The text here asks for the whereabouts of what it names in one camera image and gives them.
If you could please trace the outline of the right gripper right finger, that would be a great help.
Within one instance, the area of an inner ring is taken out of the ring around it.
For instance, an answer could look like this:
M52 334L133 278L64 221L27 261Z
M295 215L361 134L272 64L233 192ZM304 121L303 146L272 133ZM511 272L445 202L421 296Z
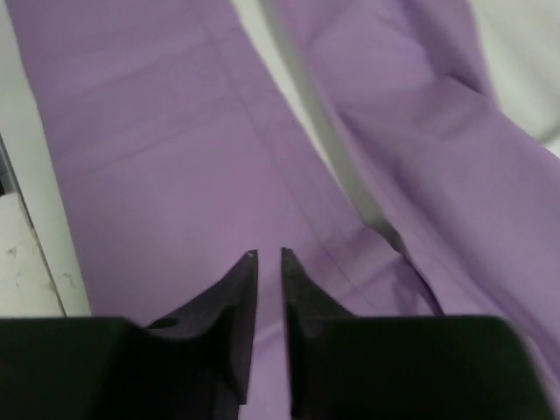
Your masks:
M306 348L330 319L348 319L350 311L317 286L291 248L281 249L284 336L290 384L290 416L305 418Z

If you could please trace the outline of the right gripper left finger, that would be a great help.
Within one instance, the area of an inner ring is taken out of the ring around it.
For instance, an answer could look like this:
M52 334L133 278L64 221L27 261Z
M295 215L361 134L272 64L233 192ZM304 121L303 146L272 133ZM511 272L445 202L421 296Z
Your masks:
M148 326L160 337L200 346L203 360L241 405L248 400L257 289L258 252L253 249L216 284Z

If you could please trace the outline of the purple trousers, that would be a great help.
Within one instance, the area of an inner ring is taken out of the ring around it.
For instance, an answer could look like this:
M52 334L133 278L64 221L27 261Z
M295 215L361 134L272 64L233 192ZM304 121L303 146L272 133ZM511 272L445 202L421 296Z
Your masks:
M304 419L559 416L559 161L499 108L465 1L277 1L381 210L369 227L228 1L9 1L90 309L148 326L258 252L248 400L214 369L158 414L293 419L281 249L350 311Z

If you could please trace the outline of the aluminium frame rail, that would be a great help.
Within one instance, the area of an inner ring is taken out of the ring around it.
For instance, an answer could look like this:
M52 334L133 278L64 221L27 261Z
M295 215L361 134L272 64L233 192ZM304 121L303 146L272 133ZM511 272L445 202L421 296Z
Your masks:
M6 195L9 193L19 193L20 188L18 185L18 180L11 163L8 151L4 144L4 140L0 139L0 190L1 195Z

